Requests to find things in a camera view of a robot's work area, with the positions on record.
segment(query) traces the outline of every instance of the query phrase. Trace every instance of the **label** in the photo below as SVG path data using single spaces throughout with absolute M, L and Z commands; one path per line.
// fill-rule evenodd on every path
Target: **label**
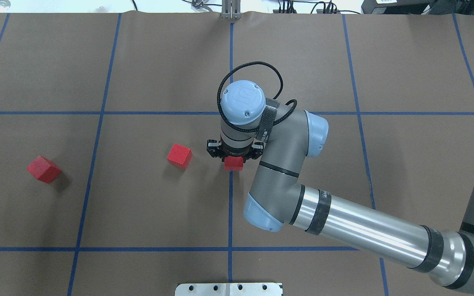
M 372 14 L 384 14 L 387 7 L 378 7 L 372 10 Z

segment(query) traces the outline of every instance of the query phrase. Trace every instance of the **white metal plate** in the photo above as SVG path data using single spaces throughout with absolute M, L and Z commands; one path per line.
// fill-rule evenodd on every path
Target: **white metal plate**
M 282 283 L 181 284 L 175 296 L 283 296 Z

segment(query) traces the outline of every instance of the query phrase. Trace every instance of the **red wooden block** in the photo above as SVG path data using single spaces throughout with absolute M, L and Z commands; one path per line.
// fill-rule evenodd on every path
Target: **red wooden block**
M 244 159 L 242 157 L 226 157 L 224 158 L 224 170 L 226 171 L 242 171 Z
M 185 170 L 188 168 L 192 157 L 193 154 L 191 153 L 190 148 L 179 144 L 173 144 L 170 153 L 167 155 L 167 161 L 169 161 L 172 165 Z
M 27 166 L 27 171 L 32 174 L 34 178 L 45 183 L 51 183 L 51 181 L 62 172 L 54 162 L 41 155 L 36 157 L 36 159 Z

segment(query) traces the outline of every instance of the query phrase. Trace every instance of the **table surface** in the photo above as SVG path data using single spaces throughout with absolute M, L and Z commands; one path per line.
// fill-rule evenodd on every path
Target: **table surface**
M 226 172 L 215 93 L 264 60 L 329 121 L 302 184 L 457 230 L 474 183 L 474 17 L 0 14 L 0 295 L 172 295 L 282 282 L 286 295 L 457 295 L 427 276 L 242 215 L 258 161 Z M 263 67 L 234 79 L 267 95 Z M 187 170 L 166 161 L 191 148 Z M 63 171 L 51 184 L 26 167 Z

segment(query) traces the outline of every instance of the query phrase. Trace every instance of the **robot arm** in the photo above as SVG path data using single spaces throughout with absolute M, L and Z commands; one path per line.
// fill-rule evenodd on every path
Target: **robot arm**
M 221 107 L 233 126 L 259 127 L 257 133 L 242 132 L 222 120 L 225 155 L 246 155 L 254 138 L 267 141 L 244 210 L 249 223 L 273 232 L 288 223 L 427 273 L 445 288 L 474 294 L 474 190 L 459 232 L 415 225 L 297 182 L 304 159 L 323 148 L 328 133 L 323 118 L 296 109 L 272 126 L 289 107 L 272 103 L 250 81 L 230 84 Z

